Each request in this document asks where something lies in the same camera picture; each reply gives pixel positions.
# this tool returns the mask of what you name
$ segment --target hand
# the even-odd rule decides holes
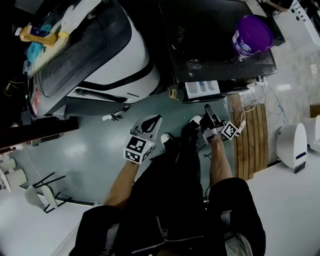
[[[210,144],[211,148],[213,149],[218,146],[223,146],[224,142],[221,139],[221,135],[217,134],[211,140],[209,140],[209,144]]]

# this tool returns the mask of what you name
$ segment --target shoe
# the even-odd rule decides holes
[[[195,121],[198,125],[200,125],[200,120],[202,119],[201,115],[195,115],[194,117],[192,117],[192,119],[190,120],[189,123],[191,123],[192,121]]]
[[[161,134],[160,140],[162,145],[167,148],[168,144],[171,144],[174,141],[174,138],[169,133]]]

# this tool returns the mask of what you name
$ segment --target person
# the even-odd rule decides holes
[[[199,122],[181,130],[180,144],[161,135],[156,156],[134,183],[127,161],[102,206],[86,211],[70,256],[263,256],[266,234],[247,183],[232,177],[220,135],[210,140],[210,193],[200,183]]]
[[[294,0],[259,0],[263,10],[272,15],[274,11],[287,12]]]

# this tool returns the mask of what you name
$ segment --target zipper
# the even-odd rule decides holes
[[[170,243],[172,243],[172,242],[184,242],[184,241],[189,241],[189,240],[193,240],[193,239],[204,238],[203,235],[198,235],[198,236],[193,236],[193,237],[188,237],[188,238],[183,238],[183,239],[168,240],[167,239],[168,238],[168,229],[166,229],[166,228],[162,229],[161,228],[159,217],[156,217],[156,221],[158,223],[159,230],[160,230],[161,235],[163,237],[163,242],[162,243],[158,243],[156,245],[152,245],[152,246],[146,247],[146,248],[142,248],[142,249],[139,249],[139,250],[134,250],[133,252],[131,252],[131,254],[141,253],[143,251],[159,247],[161,245],[164,245],[166,242],[170,242]]]

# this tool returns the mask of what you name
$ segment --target chair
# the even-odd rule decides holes
[[[46,214],[52,212],[54,209],[57,209],[59,206],[62,206],[63,204],[67,203],[70,199],[72,199],[72,197],[69,197],[68,199],[64,200],[62,203],[57,204],[56,199],[57,199],[58,195],[60,194],[60,192],[58,192],[56,195],[54,195],[52,188],[50,186],[48,186],[48,184],[55,182],[55,181],[58,181],[58,180],[61,180],[66,176],[62,176],[62,177],[59,177],[59,178],[56,178],[54,180],[51,180],[49,182],[44,183],[44,181],[46,179],[48,179],[50,176],[52,176],[53,174],[55,174],[55,173],[54,172],[51,173],[50,175],[48,175],[44,179],[40,180],[38,183],[35,183],[32,186],[28,187],[24,193],[24,197],[30,205],[40,208]],[[40,200],[38,193],[37,193],[37,188],[41,188],[42,193],[48,202],[47,206],[45,206],[44,203]]]

